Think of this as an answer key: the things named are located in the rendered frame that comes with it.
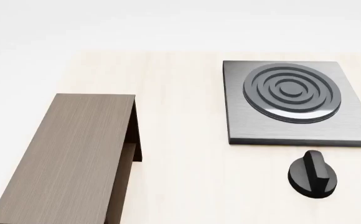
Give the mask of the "black stove knob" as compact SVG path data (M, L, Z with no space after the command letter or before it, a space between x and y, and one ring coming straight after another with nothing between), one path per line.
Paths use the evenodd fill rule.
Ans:
M309 198L326 198L337 187L337 175L319 151L306 151L295 160L289 167L288 180L294 190Z

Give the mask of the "dark round stove burner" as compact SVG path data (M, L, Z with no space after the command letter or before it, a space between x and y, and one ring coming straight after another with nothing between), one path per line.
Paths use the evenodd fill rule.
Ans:
M329 119L342 102L340 89L331 78L295 63L270 63L255 68L243 82L243 94L263 115L295 124Z

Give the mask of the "grey metal stove plate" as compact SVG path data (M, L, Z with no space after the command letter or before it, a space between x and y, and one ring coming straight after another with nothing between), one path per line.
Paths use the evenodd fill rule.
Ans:
M342 95L338 112L318 123L295 124L267 117L254 109L244 97L243 82L252 70L270 63L295 63L327 75ZM338 63L224 61L222 72L230 144L361 147L361 102Z

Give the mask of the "brown wooden cabinet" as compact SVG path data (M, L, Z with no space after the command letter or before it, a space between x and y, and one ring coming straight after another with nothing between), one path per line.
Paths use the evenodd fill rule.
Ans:
M59 93L0 198L0 224L120 224L143 159L134 95Z

